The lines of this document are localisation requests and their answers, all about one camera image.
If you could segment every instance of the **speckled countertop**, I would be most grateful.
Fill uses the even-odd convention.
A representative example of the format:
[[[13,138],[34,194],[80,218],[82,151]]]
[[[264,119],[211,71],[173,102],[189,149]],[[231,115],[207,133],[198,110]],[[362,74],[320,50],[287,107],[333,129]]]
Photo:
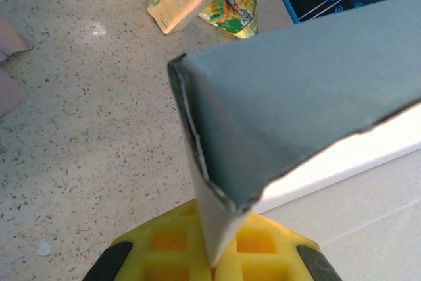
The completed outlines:
[[[81,280],[117,236],[194,197],[166,63],[234,40],[163,36],[148,0],[0,0],[35,43],[2,62],[28,92],[0,118],[0,280]],[[260,32],[291,24],[258,0]]]

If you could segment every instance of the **black rubber pad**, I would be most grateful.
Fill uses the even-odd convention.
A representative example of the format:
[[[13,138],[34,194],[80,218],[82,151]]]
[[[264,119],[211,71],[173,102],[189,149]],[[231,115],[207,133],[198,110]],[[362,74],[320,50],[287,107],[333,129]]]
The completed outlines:
[[[297,246],[297,251],[314,281],[342,281],[322,253],[302,245]]]
[[[106,249],[83,281],[114,281],[133,244],[121,242]]]

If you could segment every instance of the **white countertop edge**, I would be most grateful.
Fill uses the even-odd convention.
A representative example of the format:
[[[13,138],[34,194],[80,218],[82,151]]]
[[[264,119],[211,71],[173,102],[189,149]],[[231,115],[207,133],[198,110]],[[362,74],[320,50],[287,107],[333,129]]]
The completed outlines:
[[[421,105],[317,154],[271,183],[253,210],[269,211],[417,149],[421,149]]]

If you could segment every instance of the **granite countertop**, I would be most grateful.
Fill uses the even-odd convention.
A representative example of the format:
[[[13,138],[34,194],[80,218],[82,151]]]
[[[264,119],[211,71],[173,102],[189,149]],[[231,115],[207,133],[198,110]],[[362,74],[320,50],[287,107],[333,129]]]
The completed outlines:
[[[28,92],[0,118],[0,280],[81,280],[119,235],[194,197],[166,63],[235,40],[196,18],[164,36],[148,0],[0,0],[35,48],[0,67]],[[258,0],[259,31],[291,24]]]

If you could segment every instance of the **gray cardboard box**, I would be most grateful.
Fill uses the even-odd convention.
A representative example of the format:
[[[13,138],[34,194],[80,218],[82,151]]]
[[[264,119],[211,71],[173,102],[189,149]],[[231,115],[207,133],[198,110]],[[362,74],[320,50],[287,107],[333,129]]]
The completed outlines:
[[[169,63],[211,265],[271,182],[420,102],[420,16],[389,0]]]

